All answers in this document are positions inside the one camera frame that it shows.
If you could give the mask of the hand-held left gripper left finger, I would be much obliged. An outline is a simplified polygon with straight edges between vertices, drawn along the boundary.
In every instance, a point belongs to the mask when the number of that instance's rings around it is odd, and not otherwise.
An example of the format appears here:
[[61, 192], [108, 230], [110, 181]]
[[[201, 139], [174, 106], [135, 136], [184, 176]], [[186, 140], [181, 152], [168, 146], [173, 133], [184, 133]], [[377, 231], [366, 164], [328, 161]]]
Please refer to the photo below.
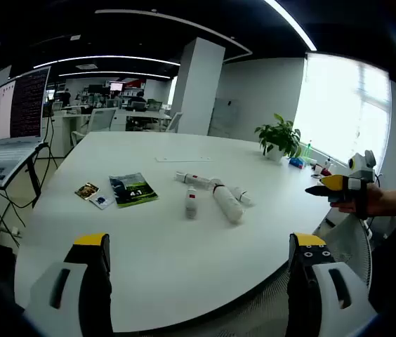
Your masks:
[[77, 238], [30, 289], [25, 319], [41, 336], [112, 336], [110, 236]]

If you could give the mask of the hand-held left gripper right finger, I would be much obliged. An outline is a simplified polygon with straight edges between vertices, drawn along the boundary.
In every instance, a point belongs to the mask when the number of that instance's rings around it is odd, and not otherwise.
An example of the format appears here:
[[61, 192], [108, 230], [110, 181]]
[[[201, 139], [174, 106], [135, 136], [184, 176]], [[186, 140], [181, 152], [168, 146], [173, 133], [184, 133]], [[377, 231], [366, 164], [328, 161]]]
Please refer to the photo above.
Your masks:
[[359, 336], [377, 316], [366, 284], [312, 234], [290, 234], [287, 294], [287, 336]]

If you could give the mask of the person's right hand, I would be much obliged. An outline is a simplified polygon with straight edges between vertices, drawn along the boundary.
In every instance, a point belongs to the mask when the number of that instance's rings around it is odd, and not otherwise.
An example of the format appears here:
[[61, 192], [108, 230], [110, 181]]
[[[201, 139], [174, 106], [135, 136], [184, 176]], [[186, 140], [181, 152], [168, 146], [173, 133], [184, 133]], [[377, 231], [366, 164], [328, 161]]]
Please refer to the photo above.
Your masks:
[[341, 213], [353, 213], [357, 217], [364, 216], [364, 218], [369, 218], [382, 214], [383, 197], [384, 192], [382, 189], [373, 183], [369, 183], [366, 189], [366, 197], [360, 201], [353, 199], [352, 201], [333, 202], [330, 203], [330, 206], [338, 209]]

